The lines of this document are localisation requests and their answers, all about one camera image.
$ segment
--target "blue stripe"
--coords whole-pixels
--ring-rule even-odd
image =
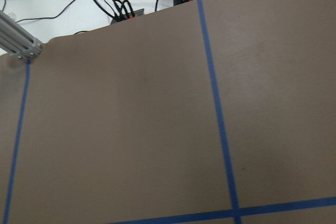
[[[222,112],[221,99],[219,96],[219,90],[218,90],[218,85],[217,85],[214,60],[213,60],[211,46],[210,46],[209,34],[208,34],[207,26],[206,26],[203,2],[202,0],[197,0],[197,2],[198,2],[198,12],[200,14],[200,20],[201,20],[201,27],[202,27],[202,33],[203,33],[206,58],[208,62],[212,91],[213,91],[213,96],[214,96],[214,101],[215,101],[219,134],[220,134],[220,139],[222,142],[222,151],[223,151],[223,156],[224,156],[224,161],[225,161],[226,176],[227,176],[228,185],[229,185],[231,204],[232,204],[232,208],[235,210],[239,208],[239,203],[238,203],[235,178],[234,178],[233,168],[232,168],[232,163],[231,163],[231,158],[230,158],[229,145],[227,142],[227,136],[226,136],[226,131],[225,131],[224,116]],[[240,218],[239,217],[235,218],[235,224],[240,224],[240,223],[241,223]]]
[[[258,207],[246,207],[235,210],[232,209],[232,210],[223,210],[214,212],[201,212],[198,214],[190,214],[190,215],[179,215],[179,216],[144,219],[144,220],[115,222],[110,224],[174,224],[190,221],[202,221],[202,220],[235,218],[250,215],[262,215],[262,214],[270,214],[273,212],[285,212],[285,211],[303,210],[309,208],[328,207],[328,206],[336,206],[336,197],[295,201],[283,204],[274,204]]]
[[[9,219],[10,203],[12,201],[14,178],[15,178],[15,169],[16,169],[17,155],[18,155],[18,151],[19,151],[22,124],[23,124],[23,119],[24,119],[24,114],[25,114],[25,106],[26,106],[26,100],[27,100],[29,79],[30,79],[30,61],[28,60],[26,62],[26,80],[25,80],[25,86],[24,86],[24,90],[23,90],[22,101],[21,101],[19,121],[18,121],[18,124],[17,124],[17,130],[16,130],[14,151],[13,151],[13,157],[12,157],[12,167],[10,169],[11,174],[9,176],[9,183],[8,183],[8,191],[7,191],[7,199],[6,199],[6,206],[5,206],[3,224],[7,224],[8,219]]]

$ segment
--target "blue tape line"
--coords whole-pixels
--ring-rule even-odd
[[[25,86],[24,86],[24,90],[23,90],[22,101],[21,101],[19,121],[18,121],[18,124],[17,124],[17,130],[16,130],[14,151],[13,151],[13,157],[12,157],[12,167],[10,169],[11,174],[9,176],[9,183],[8,183],[8,191],[7,191],[7,198],[6,198],[6,206],[5,206],[3,224],[7,224],[8,219],[9,219],[10,203],[12,201],[14,178],[15,178],[15,169],[16,169],[17,155],[18,155],[18,151],[19,151],[19,144],[20,144],[20,137],[21,137],[23,119],[24,119],[24,115],[25,115],[25,106],[26,106],[26,100],[27,100],[29,79],[30,79],[30,61],[28,60],[26,62],[26,80],[25,80]]]
[[[246,207],[246,208],[223,210],[223,211],[201,212],[198,214],[190,214],[190,215],[123,221],[110,224],[175,224],[190,221],[226,219],[241,216],[271,214],[274,212],[285,212],[285,211],[303,210],[309,208],[329,207],[329,206],[336,206],[336,197],[302,200],[282,204],[274,204],[258,207]]]
[[[231,163],[231,158],[230,158],[229,145],[228,145],[226,131],[225,131],[224,116],[222,112],[221,99],[219,96],[219,90],[218,90],[218,85],[217,85],[214,60],[212,57],[209,34],[208,34],[207,26],[206,26],[203,2],[202,0],[197,0],[197,3],[198,3],[198,12],[200,14],[200,20],[201,20],[201,27],[202,27],[202,33],[203,33],[206,58],[208,62],[209,74],[210,74],[213,96],[214,96],[214,101],[215,101],[219,134],[220,134],[220,139],[222,142],[222,151],[223,151],[223,156],[224,156],[224,161],[225,161],[226,176],[227,176],[228,185],[229,185],[230,199],[231,199],[232,208],[235,210],[239,208],[239,203],[238,203],[235,178],[234,178],[234,173],[233,173],[233,168],[232,168],[232,163]],[[239,217],[235,218],[235,224],[240,224],[240,223],[241,223],[240,218]]]

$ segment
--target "blue tape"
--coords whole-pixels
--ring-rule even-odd
[[[212,85],[212,90],[213,90],[213,96],[214,96],[214,101],[215,101],[219,134],[220,134],[220,139],[222,142],[222,151],[223,151],[223,156],[224,156],[224,161],[225,161],[226,176],[228,180],[230,199],[231,199],[232,208],[235,210],[239,208],[239,203],[238,203],[235,178],[234,178],[234,173],[233,173],[233,168],[232,168],[232,163],[231,163],[231,158],[230,158],[229,145],[228,145],[227,136],[226,136],[221,99],[220,99],[218,85],[217,85],[214,60],[212,57],[209,34],[208,34],[207,26],[206,26],[203,2],[202,0],[197,0],[197,3],[198,3],[198,12],[200,14],[200,20],[201,20],[201,27],[202,27],[202,33],[203,33],[206,58],[207,58],[211,85]],[[240,224],[240,223],[241,223],[240,218],[236,217],[235,224]]]
[[[19,151],[19,144],[20,144],[20,137],[21,137],[23,119],[24,119],[24,115],[25,115],[25,107],[26,107],[29,80],[30,80],[30,61],[28,60],[26,62],[26,80],[25,80],[25,86],[24,86],[24,90],[23,90],[22,101],[21,101],[19,121],[18,121],[18,124],[17,124],[17,130],[16,130],[14,151],[13,151],[13,157],[12,157],[12,167],[10,168],[11,174],[9,176],[9,183],[8,183],[8,191],[7,191],[7,198],[6,198],[6,206],[5,206],[3,224],[7,224],[8,219],[9,219],[10,203],[12,201],[14,178],[15,178],[15,169],[16,169],[17,155],[18,155],[18,151]]]
[[[285,212],[285,211],[303,210],[309,208],[328,207],[328,206],[336,206],[336,197],[302,200],[282,204],[274,204],[258,207],[246,207],[246,208],[223,210],[223,211],[201,212],[198,214],[190,214],[190,215],[123,221],[110,224],[174,224],[190,221],[226,219],[241,216],[262,215],[262,214],[270,214],[273,212]]]

